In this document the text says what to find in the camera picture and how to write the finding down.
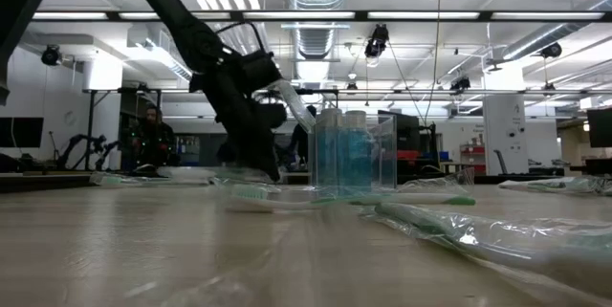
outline wooden table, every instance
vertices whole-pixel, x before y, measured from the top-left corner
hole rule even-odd
[[[507,219],[612,221],[612,199],[501,191],[494,186],[476,186],[473,193],[476,207],[453,210]],[[217,201],[209,188],[179,186],[2,195],[2,306],[161,306],[185,291],[193,296],[194,287],[210,291],[203,284],[222,274],[261,284],[249,306],[371,306],[372,299],[384,306],[540,305],[498,274],[380,224],[349,225],[368,244],[361,252],[353,240],[339,241],[353,247],[351,253],[367,253],[365,261],[352,262],[352,257],[335,258],[333,249],[312,256],[312,213],[225,212]],[[269,250],[273,259],[262,257]],[[294,270],[272,278],[270,271],[249,274],[264,259],[276,264],[273,273]],[[353,270],[346,281],[330,282],[309,272],[315,264],[334,268],[343,260]],[[245,266],[251,271],[240,271]],[[309,287],[321,283],[337,294],[333,304],[315,302],[317,294]],[[283,297],[272,299],[274,295]],[[170,299],[166,305],[181,304]]]

